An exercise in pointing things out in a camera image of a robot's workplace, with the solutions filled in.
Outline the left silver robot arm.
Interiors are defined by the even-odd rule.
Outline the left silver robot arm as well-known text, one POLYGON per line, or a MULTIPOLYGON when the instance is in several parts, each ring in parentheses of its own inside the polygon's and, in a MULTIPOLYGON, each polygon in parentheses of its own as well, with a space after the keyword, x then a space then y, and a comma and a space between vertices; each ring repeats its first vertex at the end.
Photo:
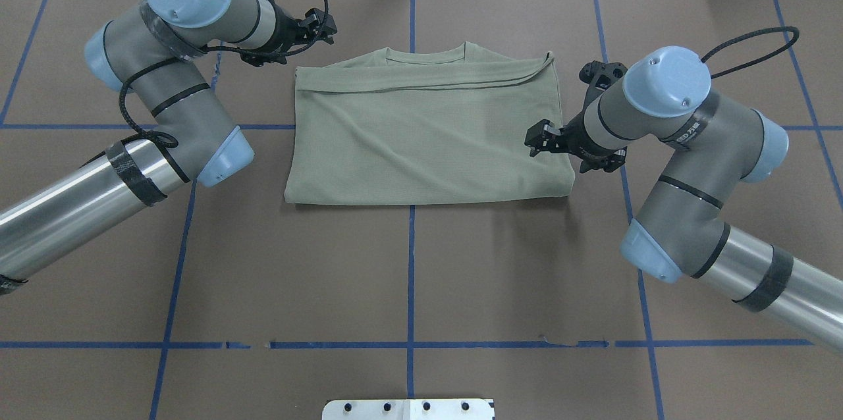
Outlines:
POLYGON ((88 40, 90 72, 117 93, 129 136, 2 212, 2 294, 187 183, 217 185, 255 152, 196 66, 232 52, 286 63, 337 32, 328 0, 304 18, 276 0, 139 0, 88 40))

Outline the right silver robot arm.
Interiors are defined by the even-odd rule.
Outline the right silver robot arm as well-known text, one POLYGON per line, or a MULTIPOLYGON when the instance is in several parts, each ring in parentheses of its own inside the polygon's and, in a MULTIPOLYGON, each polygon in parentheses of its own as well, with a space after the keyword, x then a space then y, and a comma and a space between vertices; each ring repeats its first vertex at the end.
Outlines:
POLYGON ((720 218, 738 184, 767 179, 782 164, 783 127, 714 90, 707 64, 682 46, 657 49, 629 68, 594 66, 601 74, 575 117, 527 129, 531 156, 568 153, 584 173, 611 172, 634 141, 657 138, 674 153, 629 224, 624 258, 663 282, 702 281, 840 354, 840 279, 720 218))

